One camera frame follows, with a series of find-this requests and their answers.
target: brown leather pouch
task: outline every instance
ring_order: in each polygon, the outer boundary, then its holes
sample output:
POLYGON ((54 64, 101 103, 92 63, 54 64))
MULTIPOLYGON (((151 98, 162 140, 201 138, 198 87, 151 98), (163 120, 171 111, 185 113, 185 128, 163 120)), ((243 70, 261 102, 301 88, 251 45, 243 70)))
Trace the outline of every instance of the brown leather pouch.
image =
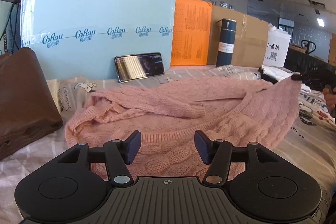
POLYGON ((0 55, 0 160, 62 126, 34 51, 0 55))

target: smartphone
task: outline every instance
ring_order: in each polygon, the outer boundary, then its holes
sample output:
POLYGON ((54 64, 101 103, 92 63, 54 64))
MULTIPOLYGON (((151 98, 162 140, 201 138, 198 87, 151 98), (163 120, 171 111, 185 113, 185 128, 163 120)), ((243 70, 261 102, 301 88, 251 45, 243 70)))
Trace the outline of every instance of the smartphone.
POLYGON ((165 73, 159 52, 117 56, 114 62, 120 83, 165 73))

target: orange paper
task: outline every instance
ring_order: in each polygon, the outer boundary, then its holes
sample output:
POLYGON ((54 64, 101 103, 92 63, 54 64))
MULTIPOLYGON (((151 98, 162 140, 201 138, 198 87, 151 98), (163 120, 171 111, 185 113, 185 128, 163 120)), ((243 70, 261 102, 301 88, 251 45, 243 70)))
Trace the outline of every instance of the orange paper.
POLYGON ((171 66, 206 65, 211 9, 203 0, 175 0, 171 66))

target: dark blue water bottle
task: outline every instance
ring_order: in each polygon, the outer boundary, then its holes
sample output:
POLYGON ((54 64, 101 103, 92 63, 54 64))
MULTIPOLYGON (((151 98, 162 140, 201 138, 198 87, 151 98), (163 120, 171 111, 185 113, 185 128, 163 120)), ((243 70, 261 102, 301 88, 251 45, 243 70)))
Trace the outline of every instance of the dark blue water bottle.
POLYGON ((237 22, 234 19, 222 20, 216 67, 230 65, 236 37, 237 22))

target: cable knit sweater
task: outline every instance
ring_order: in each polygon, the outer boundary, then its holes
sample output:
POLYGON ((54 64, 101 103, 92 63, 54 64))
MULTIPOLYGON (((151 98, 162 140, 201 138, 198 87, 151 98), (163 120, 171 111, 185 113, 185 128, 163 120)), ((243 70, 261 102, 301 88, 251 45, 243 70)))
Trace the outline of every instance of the cable knit sweater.
MULTIPOLYGON (((67 123, 66 140, 69 146, 87 142, 97 147, 139 130, 142 146, 128 166, 134 178, 199 176, 202 180, 208 166, 194 146, 197 129, 234 146, 255 141, 272 149, 298 116, 300 87, 300 81, 290 78, 271 85, 264 80, 215 76, 154 89, 125 85, 93 93, 67 123)), ((243 168, 232 164, 229 178, 243 168)), ((104 164, 95 164, 92 170, 107 178, 104 164)))

